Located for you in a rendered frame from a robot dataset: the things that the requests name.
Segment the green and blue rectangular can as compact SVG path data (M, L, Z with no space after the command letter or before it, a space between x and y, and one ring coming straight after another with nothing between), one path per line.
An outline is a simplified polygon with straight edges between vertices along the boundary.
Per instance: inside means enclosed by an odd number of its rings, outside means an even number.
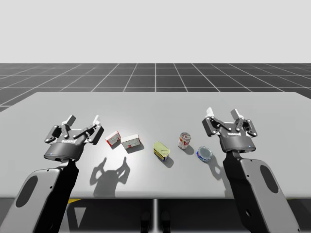
M162 161L165 161L169 157L170 149L160 141L157 141L153 144L153 150L154 154Z

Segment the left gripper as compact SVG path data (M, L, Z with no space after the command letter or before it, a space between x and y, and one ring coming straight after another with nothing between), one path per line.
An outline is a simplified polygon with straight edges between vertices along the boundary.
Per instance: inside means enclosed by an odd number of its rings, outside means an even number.
M86 143L97 145L104 128L101 125L99 115L96 115L92 124L81 130L71 130L76 117L70 115L60 125L54 125L44 142L50 147L44 154L44 158L53 161L74 160L78 161L84 151Z

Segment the red and white can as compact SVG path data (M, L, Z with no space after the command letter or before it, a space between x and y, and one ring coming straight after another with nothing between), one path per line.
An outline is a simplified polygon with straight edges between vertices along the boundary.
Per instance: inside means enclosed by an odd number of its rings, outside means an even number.
M182 150L186 149L190 143L191 135L189 133L181 133L178 141L178 147Z

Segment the red and white carton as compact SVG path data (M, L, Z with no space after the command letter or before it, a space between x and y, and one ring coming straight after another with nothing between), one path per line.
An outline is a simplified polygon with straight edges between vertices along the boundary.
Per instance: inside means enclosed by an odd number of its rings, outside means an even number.
M121 135L118 131L114 131L105 138L105 141L111 148L116 147L118 143L121 141Z
M127 136L127 137L122 137L121 138L121 144L123 145L123 147L125 149L138 146L138 145L140 145L139 135L134 134L134 135Z

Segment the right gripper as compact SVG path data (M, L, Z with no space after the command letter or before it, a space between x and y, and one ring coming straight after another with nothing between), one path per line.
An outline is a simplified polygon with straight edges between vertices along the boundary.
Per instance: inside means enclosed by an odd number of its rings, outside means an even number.
M247 153L255 151L256 146L251 137L257 137L257 131L253 122L243 117L237 109L233 109L230 113L235 120L236 133L231 132L232 128L229 127L228 123L224 123L214 116L211 107L207 108L206 116L202 121L207 135L219 135L223 152L236 151L239 153Z

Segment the blue flat can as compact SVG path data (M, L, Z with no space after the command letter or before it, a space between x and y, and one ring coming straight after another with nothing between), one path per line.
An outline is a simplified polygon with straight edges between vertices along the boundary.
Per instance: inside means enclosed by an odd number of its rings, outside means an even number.
M210 149L204 146L199 147L196 154L197 157L203 162L208 162L213 157L213 154L210 151Z

